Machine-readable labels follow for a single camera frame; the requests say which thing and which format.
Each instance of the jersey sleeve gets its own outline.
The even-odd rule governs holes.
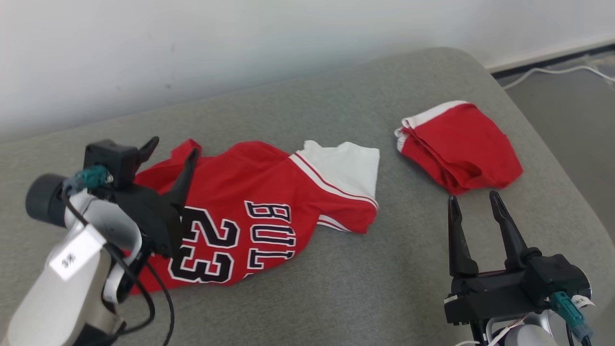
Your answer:
[[[305,173],[303,193],[320,216],[319,225],[367,233],[378,211],[376,181],[380,152],[353,143],[322,148],[307,141],[290,159]]]

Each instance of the black cylinder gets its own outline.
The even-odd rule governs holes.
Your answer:
[[[62,182],[66,179],[57,174],[44,174],[38,177],[26,195],[26,212],[38,221],[59,227],[66,227],[62,201]]]

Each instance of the gray floor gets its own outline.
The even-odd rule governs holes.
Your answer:
[[[615,52],[548,67],[577,65],[615,76]],[[500,85],[520,75],[499,79]],[[508,95],[559,160],[615,241],[615,87],[589,71],[534,73]],[[593,326],[594,344],[612,342],[615,302]]]

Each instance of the red jersey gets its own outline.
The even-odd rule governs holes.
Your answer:
[[[200,148],[186,141],[135,183],[169,191],[194,147]],[[201,157],[181,220],[179,253],[149,262],[169,289],[231,285],[296,256],[317,224],[366,233],[378,210],[378,162],[378,149],[349,142],[322,148],[307,141],[290,156],[263,142],[243,142]],[[147,270],[140,279],[150,292],[161,289]]]

